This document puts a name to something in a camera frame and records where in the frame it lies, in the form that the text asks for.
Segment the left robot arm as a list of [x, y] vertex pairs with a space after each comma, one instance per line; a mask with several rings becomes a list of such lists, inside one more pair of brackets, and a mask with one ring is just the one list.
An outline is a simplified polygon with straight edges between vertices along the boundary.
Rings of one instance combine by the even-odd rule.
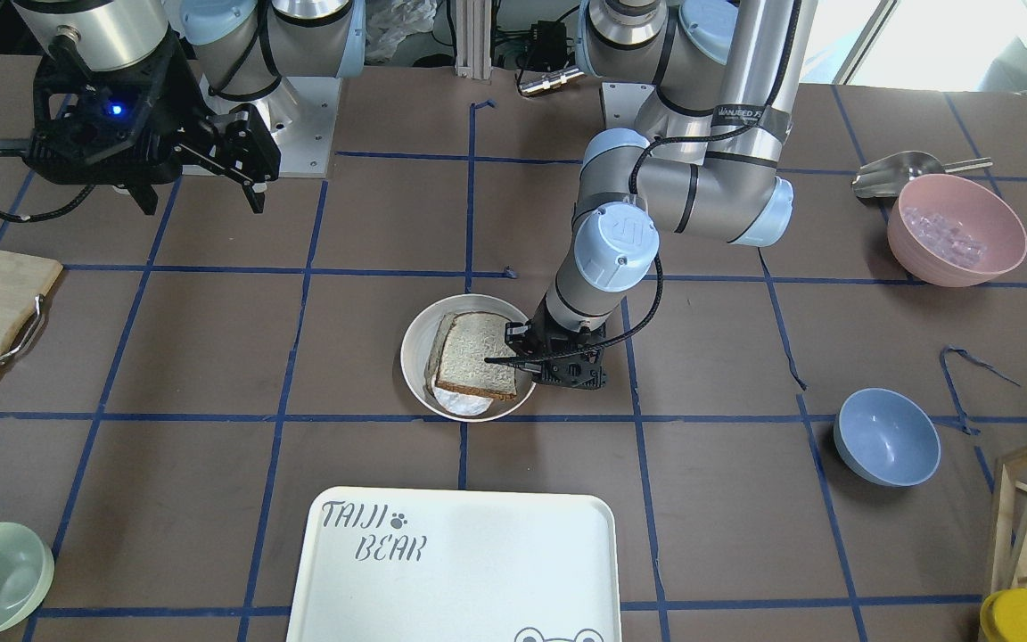
[[591, 139], [571, 244], [529, 322], [509, 324], [496, 365], [537, 383], [599, 389], [604, 324], [649, 273], [661, 233], [777, 243], [794, 191], [777, 172], [815, 1], [583, 1], [575, 60], [594, 78], [652, 92], [630, 128]]

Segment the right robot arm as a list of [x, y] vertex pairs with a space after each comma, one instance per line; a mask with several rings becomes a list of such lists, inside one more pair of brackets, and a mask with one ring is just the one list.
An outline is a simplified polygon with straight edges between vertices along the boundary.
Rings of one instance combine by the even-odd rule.
[[350, 78], [366, 60], [363, 1], [17, 1], [44, 49], [34, 127], [7, 144], [29, 169], [89, 195], [126, 191], [147, 215], [156, 185], [196, 166], [241, 187], [256, 214], [308, 113], [291, 78]]

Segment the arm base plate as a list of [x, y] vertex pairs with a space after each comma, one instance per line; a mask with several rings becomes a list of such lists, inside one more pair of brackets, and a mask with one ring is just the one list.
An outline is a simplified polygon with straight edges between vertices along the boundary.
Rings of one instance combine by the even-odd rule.
[[252, 104], [280, 149], [280, 178], [326, 178], [342, 78], [282, 78]]
[[604, 129], [627, 128], [649, 142], [664, 138], [668, 113], [651, 84], [603, 82], [600, 86]]

